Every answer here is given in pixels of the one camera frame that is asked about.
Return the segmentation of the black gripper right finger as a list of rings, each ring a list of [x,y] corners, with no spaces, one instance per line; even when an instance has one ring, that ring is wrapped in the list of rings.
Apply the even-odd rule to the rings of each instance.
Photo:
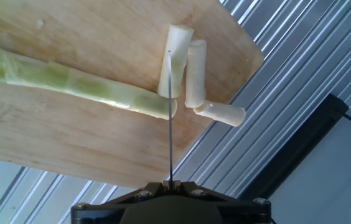
[[[192,201],[192,209],[203,210],[206,217],[222,223],[271,223],[271,203],[264,198],[238,200],[206,189],[195,182],[172,182],[172,193]]]

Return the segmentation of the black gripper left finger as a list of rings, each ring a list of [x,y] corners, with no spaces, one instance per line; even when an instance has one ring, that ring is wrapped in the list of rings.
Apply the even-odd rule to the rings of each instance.
[[[150,182],[145,187],[110,200],[100,205],[77,203],[71,207],[71,224],[109,224],[120,223],[132,205],[151,200],[168,193],[169,182]]]

